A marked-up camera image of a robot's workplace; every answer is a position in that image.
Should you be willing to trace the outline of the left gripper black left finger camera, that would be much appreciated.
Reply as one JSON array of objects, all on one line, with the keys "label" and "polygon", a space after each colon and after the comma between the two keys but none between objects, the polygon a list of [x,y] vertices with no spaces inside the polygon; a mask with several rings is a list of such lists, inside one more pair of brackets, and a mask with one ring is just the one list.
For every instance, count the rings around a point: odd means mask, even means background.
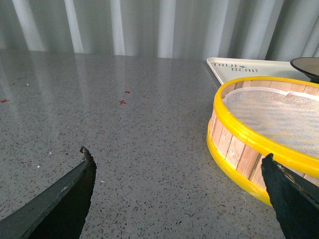
[{"label": "left gripper black left finger camera", "polygon": [[96,163],[81,147],[82,162],[0,222],[2,239],[78,239],[88,215]]}]

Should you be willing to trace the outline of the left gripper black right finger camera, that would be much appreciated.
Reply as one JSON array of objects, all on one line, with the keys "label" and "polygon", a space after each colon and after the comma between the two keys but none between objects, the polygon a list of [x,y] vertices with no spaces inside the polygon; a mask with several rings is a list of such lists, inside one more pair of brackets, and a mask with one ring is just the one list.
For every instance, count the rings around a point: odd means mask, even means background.
[{"label": "left gripper black right finger camera", "polygon": [[262,175],[277,221],[287,239],[319,237],[319,188],[268,154]]}]

